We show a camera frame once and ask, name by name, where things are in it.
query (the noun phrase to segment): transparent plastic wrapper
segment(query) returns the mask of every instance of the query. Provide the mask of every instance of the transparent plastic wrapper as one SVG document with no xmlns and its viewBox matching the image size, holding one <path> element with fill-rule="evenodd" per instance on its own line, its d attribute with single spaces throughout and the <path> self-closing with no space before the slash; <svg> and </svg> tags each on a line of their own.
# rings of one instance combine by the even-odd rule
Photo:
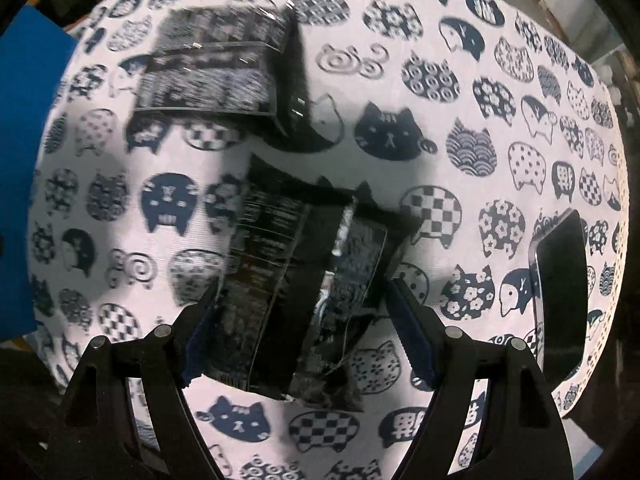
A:
<svg viewBox="0 0 640 480">
<path fill-rule="evenodd" d="M 308 121 L 304 69 L 289 7 L 172 10 L 140 78 L 132 120 L 161 112 L 286 138 Z"/>
<path fill-rule="evenodd" d="M 350 354 L 420 222 L 260 165 L 252 159 L 218 298 L 190 343 L 193 375 L 360 411 Z"/>
</svg>

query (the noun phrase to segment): blue board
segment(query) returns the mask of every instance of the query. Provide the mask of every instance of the blue board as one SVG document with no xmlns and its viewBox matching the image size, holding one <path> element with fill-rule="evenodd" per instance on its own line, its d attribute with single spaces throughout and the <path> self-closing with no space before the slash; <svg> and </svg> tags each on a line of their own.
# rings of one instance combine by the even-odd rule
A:
<svg viewBox="0 0 640 480">
<path fill-rule="evenodd" d="M 35 330 L 27 209 L 40 136 L 76 40 L 33 7 L 0 36 L 0 341 Z"/>
</svg>

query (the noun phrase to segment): cat pattern fabric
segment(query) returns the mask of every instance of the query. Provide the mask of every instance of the cat pattern fabric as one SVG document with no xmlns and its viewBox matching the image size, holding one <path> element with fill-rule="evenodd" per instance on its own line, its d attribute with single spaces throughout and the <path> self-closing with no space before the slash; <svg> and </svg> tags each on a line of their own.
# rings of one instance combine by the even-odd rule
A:
<svg viewBox="0 0 640 480">
<path fill-rule="evenodd" d="M 291 0 L 301 25 L 340 25 L 349 19 L 351 9 L 344 0 Z"/>
<path fill-rule="evenodd" d="M 516 30 L 536 54 L 540 54 L 542 52 L 542 38 L 540 38 L 538 28 L 533 20 L 523 18 L 518 12 L 516 14 Z"/>
<path fill-rule="evenodd" d="M 351 372 L 363 395 L 379 394 L 391 388 L 401 373 L 393 341 L 386 341 L 378 348 L 356 350 L 351 358 Z"/>
<path fill-rule="evenodd" d="M 383 160 L 413 160 L 422 152 L 438 152 L 435 142 L 425 139 L 409 108 L 397 114 L 368 103 L 354 130 L 360 148 Z"/>
<path fill-rule="evenodd" d="M 413 94 L 435 103 L 452 103 L 460 96 L 460 83 L 446 60 L 425 61 L 415 52 L 402 67 L 402 82 Z"/>
<path fill-rule="evenodd" d="M 419 40 L 424 29 L 411 4 L 389 5 L 383 0 L 372 0 L 362 15 L 364 24 L 386 38 Z"/>
<path fill-rule="evenodd" d="M 268 478 L 269 480 L 305 480 L 305 474 L 300 471 L 297 463 L 275 465 L 265 462 L 259 455 L 254 455 L 252 459 L 240 468 L 240 478 Z"/>
<path fill-rule="evenodd" d="M 263 442 L 271 436 L 271 425 L 261 402 L 248 407 L 238 406 L 220 396 L 206 412 L 196 412 L 195 416 L 220 433 L 243 442 Z"/>
<path fill-rule="evenodd" d="M 229 237 L 253 153 L 282 175 L 417 218 L 391 275 L 420 308 L 496 344 L 524 338 L 535 352 L 529 244 L 556 212 L 577 209 L 597 316 L 589 364 L 552 394 L 565 416 L 565 398 L 569 409 L 578 403 L 583 388 L 572 387 L 606 342 L 628 225 L 625 152 L 593 69 L 502 0 L 290 0 L 308 85 L 299 138 L 133 110 L 152 57 L 197 42 L 193 27 L 167 19 L 174 9 L 288 1 L 104 0 L 81 24 L 52 91 L 28 209 L 22 275 L 39 357 L 66 385 L 93 336 L 145 336 L 216 286 L 233 269 Z M 182 86 L 178 100 L 198 97 L 191 87 L 180 96 Z M 597 189 L 603 200 L 591 205 L 585 196 L 597 199 Z M 371 317 L 337 370 L 361 413 L 258 398 L 205 376 L 191 382 L 186 402 L 225 478 L 380 480 L 398 468 L 434 392 L 406 364 L 385 304 Z M 139 381 L 132 393 L 140 437 L 158 446 Z M 473 452 L 486 388 L 471 398 L 453 473 Z"/>
<path fill-rule="evenodd" d="M 489 266 L 477 274 L 467 274 L 457 265 L 452 281 L 442 289 L 440 311 L 455 321 L 477 319 L 482 311 L 491 308 L 494 297 L 495 285 Z"/>
<path fill-rule="evenodd" d="M 504 73 L 522 83 L 533 81 L 533 63 L 526 47 L 513 46 L 503 36 L 495 46 L 494 57 Z"/>
<path fill-rule="evenodd" d="M 451 163 L 471 176 L 491 176 L 498 165 L 498 156 L 491 142 L 489 130 L 472 132 L 460 119 L 447 136 L 447 155 Z"/>
<path fill-rule="evenodd" d="M 366 466 L 357 467 L 338 460 L 322 478 L 324 480 L 382 480 L 382 472 L 377 459 L 373 459 Z"/>
<path fill-rule="evenodd" d="M 566 98 L 569 99 L 575 114 L 583 121 L 588 121 L 591 114 L 589 113 L 587 99 L 584 97 L 584 90 L 582 90 L 582 88 L 576 88 L 574 84 L 569 81 L 569 86 L 566 89 Z"/>
<path fill-rule="evenodd" d="M 124 24 L 114 32 L 107 48 L 113 52 L 121 52 L 139 45 L 151 31 L 151 16 L 146 16 L 138 22 L 125 20 Z"/>
<path fill-rule="evenodd" d="M 511 91 L 499 81 L 483 77 L 474 81 L 474 96 L 485 119 L 500 117 L 509 126 L 516 115 L 516 101 Z"/>
<path fill-rule="evenodd" d="M 562 91 L 560 89 L 560 83 L 556 75 L 548 68 L 539 65 L 538 66 L 538 81 L 540 82 L 540 88 L 542 89 L 542 95 L 544 97 L 551 97 L 556 104 L 560 105 L 562 100 Z"/>
</svg>

